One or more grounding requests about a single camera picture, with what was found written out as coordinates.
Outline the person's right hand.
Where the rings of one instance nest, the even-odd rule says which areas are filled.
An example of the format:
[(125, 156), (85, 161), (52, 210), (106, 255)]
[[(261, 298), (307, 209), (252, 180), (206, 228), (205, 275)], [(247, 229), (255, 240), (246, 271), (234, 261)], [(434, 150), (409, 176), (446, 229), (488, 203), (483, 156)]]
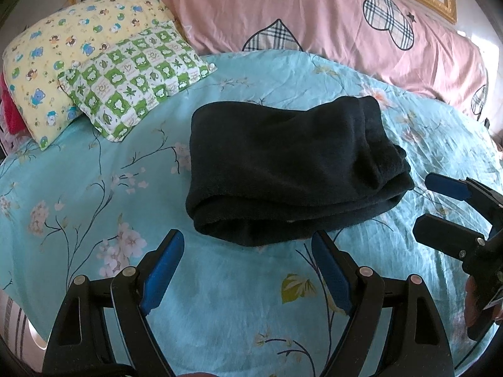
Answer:
[[(465, 297), (465, 309), (464, 309), (464, 319), (466, 327), (469, 328), (475, 324), (478, 317), (481, 315), (481, 311), (478, 309), (478, 285), (473, 276), (469, 276), (466, 281), (466, 297)], [(502, 324), (502, 306), (494, 306), (492, 312), (492, 319), (498, 324)]]

